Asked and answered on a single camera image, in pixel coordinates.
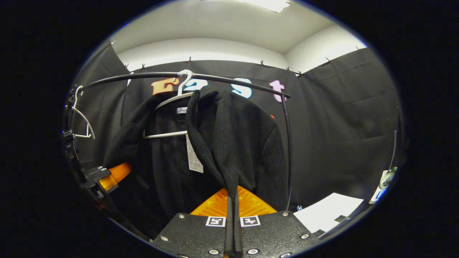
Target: white ceiling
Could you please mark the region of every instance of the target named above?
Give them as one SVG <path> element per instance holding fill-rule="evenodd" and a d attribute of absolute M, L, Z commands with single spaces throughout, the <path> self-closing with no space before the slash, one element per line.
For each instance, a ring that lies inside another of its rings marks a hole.
<path fill-rule="evenodd" d="M 213 38 L 248 43 L 280 54 L 308 36 L 334 25 L 300 3 L 280 13 L 236 1 L 171 1 L 115 33 L 117 53 L 170 39 Z"/>

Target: white clothes hanger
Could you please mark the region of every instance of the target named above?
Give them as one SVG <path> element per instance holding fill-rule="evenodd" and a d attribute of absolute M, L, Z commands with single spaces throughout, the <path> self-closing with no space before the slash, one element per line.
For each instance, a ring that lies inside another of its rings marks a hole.
<path fill-rule="evenodd" d="M 182 94 L 183 86 L 191 79 L 193 72 L 190 70 L 182 70 L 179 72 L 179 76 L 183 77 L 185 75 L 186 75 L 186 79 L 179 85 L 179 91 L 177 93 L 177 96 L 161 102 L 155 108 L 155 110 L 175 100 L 193 95 L 193 92 Z M 169 136 L 177 136 L 177 135 L 186 135 L 186 134 L 187 134 L 187 131 L 180 131 L 180 132 L 173 132 L 173 133 L 166 133 L 166 134 L 159 134 L 159 135 L 145 135 L 145 130 L 144 130 L 143 137 L 144 139 L 153 139 L 153 138 L 161 138 L 161 137 L 169 137 Z"/>
<path fill-rule="evenodd" d="M 79 86 L 77 90 L 75 91 L 75 102 L 72 106 L 72 110 L 74 110 L 76 113 L 78 113 L 85 121 L 86 121 L 86 135 L 76 135 L 73 134 L 75 137 L 82 137 L 82 138 L 89 138 L 92 136 L 93 139 L 95 139 L 94 131 L 92 130 L 91 124 L 89 123 L 88 119 L 83 115 L 80 110 L 76 109 L 75 106 L 77 105 L 77 100 L 78 100 L 78 91 L 83 88 L 83 86 Z"/>

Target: ceiling light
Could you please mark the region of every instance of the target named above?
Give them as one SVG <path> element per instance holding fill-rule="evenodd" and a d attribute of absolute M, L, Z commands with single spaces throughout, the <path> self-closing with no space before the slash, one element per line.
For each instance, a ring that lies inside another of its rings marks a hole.
<path fill-rule="evenodd" d="M 290 3 L 287 3 L 285 0 L 232 0 L 232 1 L 260 6 L 260 7 L 266 8 L 274 12 L 281 12 L 284 8 L 290 5 Z"/>

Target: sweater sleeve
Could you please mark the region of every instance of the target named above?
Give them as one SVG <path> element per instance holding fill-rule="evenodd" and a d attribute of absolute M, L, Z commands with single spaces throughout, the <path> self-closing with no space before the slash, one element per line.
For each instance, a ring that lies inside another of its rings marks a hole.
<path fill-rule="evenodd" d="M 277 125 L 264 144 L 259 172 L 257 173 L 257 196 L 275 210 L 285 210 L 288 206 L 288 171 Z"/>

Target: white wall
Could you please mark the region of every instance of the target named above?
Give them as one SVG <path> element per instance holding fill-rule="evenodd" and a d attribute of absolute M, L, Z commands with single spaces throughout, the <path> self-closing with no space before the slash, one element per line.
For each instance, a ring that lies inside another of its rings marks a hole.
<path fill-rule="evenodd" d="M 133 71 L 158 64 L 191 60 L 226 60 L 260 63 L 285 69 L 288 65 L 284 55 L 236 41 L 222 39 L 173 39 L 146 44 L 117 53 L 119 59 Z"/>
<path fill-rule="evenodd" d="M 293 47 L 285 57 L 290 70 L 307 72 L 334 58 L 367 47 L 338 25 L 323 29 Z"/>

